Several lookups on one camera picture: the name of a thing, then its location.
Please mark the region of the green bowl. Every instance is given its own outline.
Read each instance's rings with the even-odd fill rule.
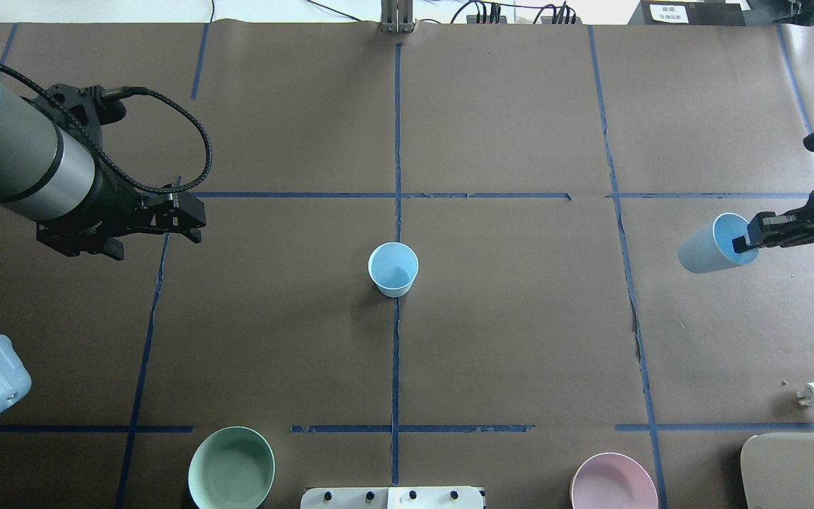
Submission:
[[[209,435],[187,470],[190,496],[200,509],[256,509],[274,479],[275,457],[269,442],[243,426]]]

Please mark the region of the white label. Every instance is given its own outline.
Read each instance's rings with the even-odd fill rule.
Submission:
[[[689,23],[687,9],[684,6],[656,6],[650,4],[652,19],[662,23]]]

